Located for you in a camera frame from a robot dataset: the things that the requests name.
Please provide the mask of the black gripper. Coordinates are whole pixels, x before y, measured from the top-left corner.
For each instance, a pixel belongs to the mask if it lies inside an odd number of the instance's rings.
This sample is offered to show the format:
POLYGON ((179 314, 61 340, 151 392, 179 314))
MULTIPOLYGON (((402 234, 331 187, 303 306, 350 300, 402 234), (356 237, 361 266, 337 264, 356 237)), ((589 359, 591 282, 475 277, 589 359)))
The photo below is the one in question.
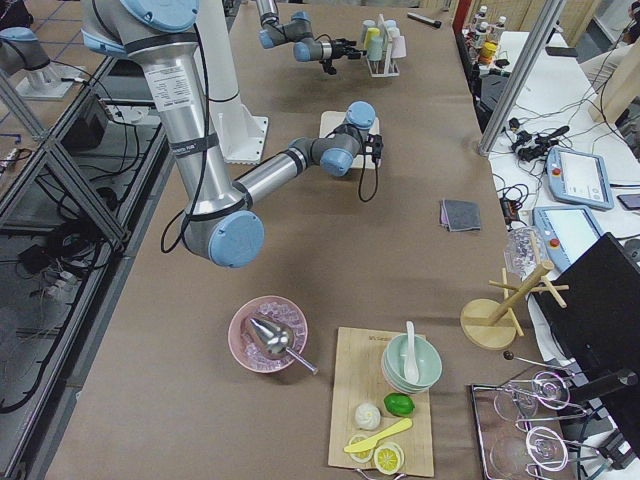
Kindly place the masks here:
POLYGON ((329 44, 331 46, 331 60, 340 59, 344 56, 347 56, 349 60, 359 60, 362 58, 362 52, 360 50, 353 51, 353 49, 358 48, 356 40, 339 38, 330 40, 329 44))

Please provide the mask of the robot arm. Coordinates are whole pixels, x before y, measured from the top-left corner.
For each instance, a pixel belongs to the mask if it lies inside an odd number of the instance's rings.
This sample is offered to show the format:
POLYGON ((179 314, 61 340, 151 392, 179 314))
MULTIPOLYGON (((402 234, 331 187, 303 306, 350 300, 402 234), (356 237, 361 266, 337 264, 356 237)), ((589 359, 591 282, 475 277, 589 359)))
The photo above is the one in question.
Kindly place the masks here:
POLYGON ((324 138, 299 138, 237 179, 226 169, 210 116, 196 1, 85 1, 82 34, 90 50, 143 70, 188 194, 178 239, 190 252, 231 268, 259 254, 265 229, 251 207, 312 165, 333 176, 364 153, 376 112, 356 101, 324 138))
POLYGON ((346 57, 357 60, 363 55, 363 51, 356 47, 356 41, 345 38, 323 41, 315 38, 311 19, 304 11, 294 12, 288 23, 282 23, 275 1, 257 0, 256 5, 261 24, 259 40, 264 49, 292 43, 294 58, 298 62, 318 61, 324 72, 330 75, 336 73, 333 67, 335 59, 346 57))

